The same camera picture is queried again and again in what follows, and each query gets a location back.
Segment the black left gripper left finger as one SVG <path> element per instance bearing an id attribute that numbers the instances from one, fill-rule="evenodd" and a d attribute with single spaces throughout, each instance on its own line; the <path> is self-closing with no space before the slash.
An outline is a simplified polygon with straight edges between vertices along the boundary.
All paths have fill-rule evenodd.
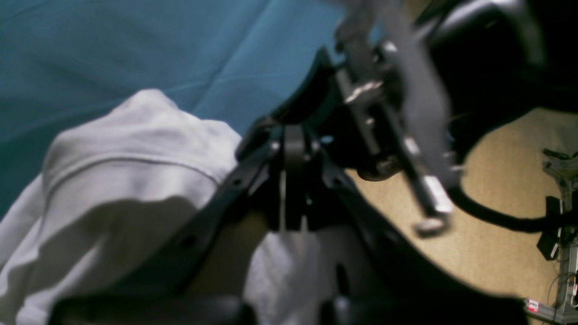
<path id="1" fill-rule="evenodd" d="M 244 221 L 256 225 L 258 242 L 285 223 L 280 175 L 288 150 L 288 126 L 255 128 L 240 164 L 198 216 L 103 294 L 56 304 L 49 324 L 257 325 L 242 298 L 256 243 L 231 241 Z"/>

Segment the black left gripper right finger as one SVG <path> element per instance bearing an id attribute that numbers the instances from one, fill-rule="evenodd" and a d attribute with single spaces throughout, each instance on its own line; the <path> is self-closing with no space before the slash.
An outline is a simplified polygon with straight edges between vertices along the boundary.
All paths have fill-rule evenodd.
<path id="1" fill-rule="evenodd" d="M 524 303 L 475 290 L 425 258 L 320 144 L 289 127 L 289 228 L 320 241 L 321 325 L 526 325 Z"/>

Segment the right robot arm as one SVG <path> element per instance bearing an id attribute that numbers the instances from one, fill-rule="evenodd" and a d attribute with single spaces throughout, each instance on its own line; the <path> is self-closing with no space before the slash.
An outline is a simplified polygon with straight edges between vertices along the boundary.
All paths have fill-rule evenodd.
<path id="1" fill-rule="evenodd" d="M 275 114 L 285 124 L 365 150 L 351 168 L 375 173 L 382 160 L 402 169 L 429 221 L 448 226 L 453 206 L 514 231 L 575 225 L 577 214 L 522 219 L 483 206 L 461 187 L 461 164 L 488 132 L 536 107 L 577 111 L 576 65 L 557 54 L 577 15 L 575 0 L 449 0 L 409 24 L 393 0 L 348 0 L 335 32 L 353 90 L 322 117 L 303 94 Z"/>

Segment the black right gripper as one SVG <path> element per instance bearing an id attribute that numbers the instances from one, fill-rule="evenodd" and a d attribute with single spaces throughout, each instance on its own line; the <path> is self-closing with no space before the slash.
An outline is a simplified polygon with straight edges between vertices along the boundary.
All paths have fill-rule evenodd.
<path id="1" fill-rule="evenodd" d="M 336 49 L 345 61 L 333 67 L 320 50 L 305 82 L 271 115 L 284 126 L 285 226 L 299 227 L 307 214 L 305 177 L 321 138 L 331 136 L 328 156 L 364 179 L 405 171 L 427 216 L 415 232 L 442 234 L 452 211 L 443 184 L 455 180 L 444 158 L 443 93 L 410 37 L 390 33 L 392 53 L 374 49 L 368 37 L 365 29 L 339 28 Z"/>

